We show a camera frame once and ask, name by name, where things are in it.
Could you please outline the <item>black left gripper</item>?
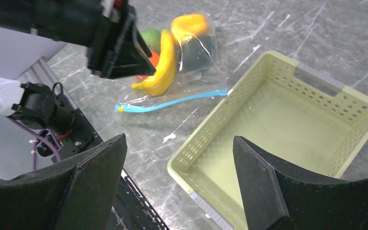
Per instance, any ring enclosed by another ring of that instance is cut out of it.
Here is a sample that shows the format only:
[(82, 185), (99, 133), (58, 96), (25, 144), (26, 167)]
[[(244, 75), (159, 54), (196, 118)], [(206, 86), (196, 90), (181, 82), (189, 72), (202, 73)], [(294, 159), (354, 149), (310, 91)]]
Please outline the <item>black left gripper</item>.
[(84, 46), (87, 68), (103, 79), (153, 75), (136, 16), (119, 21), (126, 5), (126, 0), (0, 0), (0, 28)]

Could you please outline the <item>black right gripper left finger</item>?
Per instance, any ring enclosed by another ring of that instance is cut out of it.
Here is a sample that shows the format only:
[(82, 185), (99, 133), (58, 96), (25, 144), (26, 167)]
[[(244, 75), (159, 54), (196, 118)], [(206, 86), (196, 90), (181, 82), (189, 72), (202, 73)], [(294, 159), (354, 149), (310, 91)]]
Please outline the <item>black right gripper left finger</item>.
[(0, 180), (0, 230), (50, 230), (64, 188), (57, 180), (46, 167)]

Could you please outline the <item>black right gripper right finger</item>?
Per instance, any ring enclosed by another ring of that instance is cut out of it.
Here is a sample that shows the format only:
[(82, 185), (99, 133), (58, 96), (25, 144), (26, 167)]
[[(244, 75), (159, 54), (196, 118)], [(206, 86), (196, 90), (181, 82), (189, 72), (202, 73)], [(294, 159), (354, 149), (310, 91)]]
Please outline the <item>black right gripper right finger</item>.
[(241, 136), (233, 157), (248, 229), (368, 230), (368, 178), (315, 173)]

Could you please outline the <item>green lime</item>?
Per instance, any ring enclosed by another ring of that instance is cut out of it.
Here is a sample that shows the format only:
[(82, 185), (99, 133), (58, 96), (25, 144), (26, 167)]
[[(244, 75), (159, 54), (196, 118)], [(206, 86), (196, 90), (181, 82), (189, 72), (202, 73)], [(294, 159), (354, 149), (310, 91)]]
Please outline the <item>green lime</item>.
[(141, 35), (147, 44), (148, 48), (157, 54), (161, 52), (161, 31), (150, 28), (141, 31)]

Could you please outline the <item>yellow banana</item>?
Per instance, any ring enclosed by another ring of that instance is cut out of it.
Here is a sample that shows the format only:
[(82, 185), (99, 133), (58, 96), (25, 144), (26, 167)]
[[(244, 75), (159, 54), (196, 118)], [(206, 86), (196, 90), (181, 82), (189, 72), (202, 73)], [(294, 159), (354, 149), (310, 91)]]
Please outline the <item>yellow banana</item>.
[(163, 94), (174, 81), (176, 75), (176, 56), (174, 39), (167, 29), (161, 31), (161, 53), (156, 72), (145, 80), (134, 83), (131, 89), (135, 92), (152, 96)]

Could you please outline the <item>yellow bell pepper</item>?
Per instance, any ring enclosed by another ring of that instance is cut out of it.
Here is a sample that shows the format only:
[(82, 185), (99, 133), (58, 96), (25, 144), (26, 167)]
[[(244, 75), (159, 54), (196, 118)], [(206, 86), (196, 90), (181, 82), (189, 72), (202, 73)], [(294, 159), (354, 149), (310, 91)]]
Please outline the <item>yellow bell pepper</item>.
[(195, 37), (206, 35), (209, 31), (207, 18), (199, 13), (176, 17), (171, 23), (174, 43), (182, 45)]

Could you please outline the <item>clear zip top bag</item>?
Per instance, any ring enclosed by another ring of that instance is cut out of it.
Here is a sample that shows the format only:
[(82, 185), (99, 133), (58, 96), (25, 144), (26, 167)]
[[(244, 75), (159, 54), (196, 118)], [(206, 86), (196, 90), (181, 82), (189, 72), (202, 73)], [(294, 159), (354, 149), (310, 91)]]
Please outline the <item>clear zip top bag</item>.
[[(202, 14), (207, 18), (209, 31), (206, 35), (215, 36), (218, 44), (216, 27), (211, 15), (203, 11), (194, 13)], [(140, 33), (141, 31), (150, 28), (154, 28), (159, 31), (167, 29), (171, 32), (171, 23), (175, 18), (162, 23), (142, 27), (140, 29)], [(224, 73), (221, 71), (221, 68), (219, 67), (222, 57), (219, 52), (219, 48), (218, 59), (211, 68), (203, 71), (182, 72), (181, 45), (177, 45), (175, 43), (174, 45), (177, 67), (174, 81), (169, 88), (159, 96), (135, 92), (131, 89), (131, 85), (145, 80), (150, 75), (134, 76), (127, 81), (127, 84), (124, 87), (125, 92), (121, 100), (115, 105), (116, 112), (146, 113), (193, 99), (225, 96), (227, 94), (227, 80)], [(156, 67), (159, 62), (160, 54), (157, 54), (152, 50), (150, 51), (152, 53), (150, 61), (154, 67)]]

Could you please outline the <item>dark green avocado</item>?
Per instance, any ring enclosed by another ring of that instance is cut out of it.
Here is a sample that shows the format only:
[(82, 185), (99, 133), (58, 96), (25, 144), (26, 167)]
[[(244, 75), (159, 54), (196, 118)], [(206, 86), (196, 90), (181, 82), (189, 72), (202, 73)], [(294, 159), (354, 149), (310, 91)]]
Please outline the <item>dark green avocado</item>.
[(218, 44), (215, 36), (194, 37), (181, 45), (182, 72), (207, 70), (217, 59)]

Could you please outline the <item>pale green perforated basket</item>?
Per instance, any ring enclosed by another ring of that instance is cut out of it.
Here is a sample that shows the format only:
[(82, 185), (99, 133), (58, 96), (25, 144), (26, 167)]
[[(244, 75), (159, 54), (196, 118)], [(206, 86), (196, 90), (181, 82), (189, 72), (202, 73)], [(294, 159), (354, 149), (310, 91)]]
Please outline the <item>pale green perforated basket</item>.
[(368, 140), (368, 96), (302, 62), (264, 52), (167, 166), (224, 230), (247, 229), (232, 154), (235, 136), (339, 178)]

